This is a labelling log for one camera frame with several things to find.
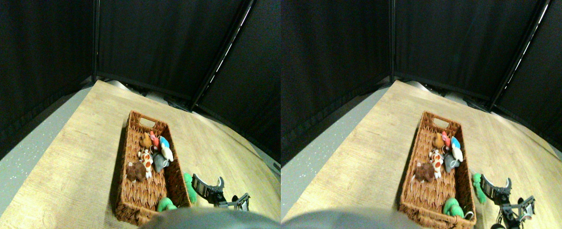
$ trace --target white plush toy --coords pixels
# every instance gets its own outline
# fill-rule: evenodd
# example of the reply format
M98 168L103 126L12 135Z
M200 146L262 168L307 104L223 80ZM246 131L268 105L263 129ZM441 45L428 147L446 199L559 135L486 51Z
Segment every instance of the white plush toy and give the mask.
M173 161L173 152L170 151L170 148L163 147L163 156L164 158L168 159L168 161Z
M452 146L452 156L455 157L456 160L463 162L463 152L461 151L461 144L459 143L459 140L452 137L450 142Z
M154 159L152 159L152 155L150 155L150 150L145 150L145 153L139 153L137 156L141 159L141 163L145 166L145 178L149 179L152 177L152 164L154 163Z
M433 174L435 178L438 179L439 177L442 177L440 169L442 168L442 164L444 164L444 159L442 158L442 155L439 154L439 150L429 152L429 158L431 158L430 162L435 170L435 173Z

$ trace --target black curtain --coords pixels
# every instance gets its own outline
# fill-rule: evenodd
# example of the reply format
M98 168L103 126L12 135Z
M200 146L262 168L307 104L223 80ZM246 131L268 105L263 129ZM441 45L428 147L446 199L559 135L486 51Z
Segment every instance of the black curtain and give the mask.
M92 73L92 4L0 0L0 150Z
M191 100L240 0L102 0L99 75Z
M491 100L541 5L398 0L396 75Z
M549 5L497 107L562 151L562 0Z
M388 6L259 0L200 107L285 165L307 131L388 75Z

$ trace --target wood grain surface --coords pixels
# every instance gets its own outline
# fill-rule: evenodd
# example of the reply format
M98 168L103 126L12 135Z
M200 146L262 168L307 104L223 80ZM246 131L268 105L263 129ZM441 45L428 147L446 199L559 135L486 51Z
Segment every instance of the wood grain surface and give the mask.
M45 151L0 218L0 228L136 228L113 215L123 127L130 110L168 123L182 170L226 198L248 192L250 210L280 218L280 183L235 131L102 81ZM196 207L213 207L198 197Z
M512 180L510 201L535 198L528 229L562 229L562 163L524 126L396 81L342 142L283 220L336 207L397 210L404 170L420 117L431 111L462 125L470 169L496 186ZM496 222L499 207L476 203L477 229Z

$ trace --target wicker basket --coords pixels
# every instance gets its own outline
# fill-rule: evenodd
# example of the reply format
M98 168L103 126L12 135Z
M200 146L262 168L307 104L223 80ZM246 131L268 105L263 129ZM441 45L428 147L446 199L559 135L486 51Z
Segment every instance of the wicker basket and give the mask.
M154 122L154 126L142 125L141 118ZM152 177L149 179L133 183L125 176L126 168L129 162L135 163L138 161L137 151L142 148L139 145L140 137L143 133L149 133L150 131L154 131L156 135L162 135L168 140L174 160L170 162L170 166L159 173L156 173L152 168ZM156 211L157 203L163 197L170 198L178 207L191 206L173 139L168 124L165 122L150 118L137 111L130 112L126 125L126 145L124 146L124 155L122 155L122 172L120 175L121 181L115 208L115 216L118 220L134 225L142 225L148 222L154 215L158 214Z
M433 120L436 118L447 122L449 124L448 127L442 128L434 124ZM444 166L442 166L442 177L430 183L420 183L416 180L412 181L411 190L411 179L414 174L414 169L416 168L416 163L429 162L429 152L433 149L432 143L435 139L435 135L442 131L446 131L449 137L454 136L457 138L461 144L464 161L458 168L454 168L450 173L447 173L446 170L444 170ZM476 222L476 216L475 205L473 204L470 170L468 169L469 161L465 150L461 125L425 111L420 120L408 170L403 181L399 211L404 212L411 220L425 227L433 227L436 229L468 229L473 227ZM442 214L444 203L446 203L446 200L450 197L455 197L459 201L459 205L464 212L472 211L474 213L471 220Z

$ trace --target brown plush toy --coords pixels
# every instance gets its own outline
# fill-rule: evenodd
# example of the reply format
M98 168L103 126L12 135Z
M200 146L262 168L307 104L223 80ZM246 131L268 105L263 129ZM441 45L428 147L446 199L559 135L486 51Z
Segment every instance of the brown plush toy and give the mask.
M142 163L135 163L132 162L128 163L128 167L126 168L126 177L129 181L133 183L139 181L144 181L145 179L145 166Z
M435 148L442 148L444 146L444 140L442 139L442 135L440 135L440 133L436 134L435 140L433 140L433 146L435 146Z
M435 177L435 169L431 163L416 164L416 170L414 170L414 175L416 180L423 183L424 181L431 182Z
M152 145L152 139L150 139L150 135L148 133L143 133L141 135L141 141L139 142L141 147L150 148Z

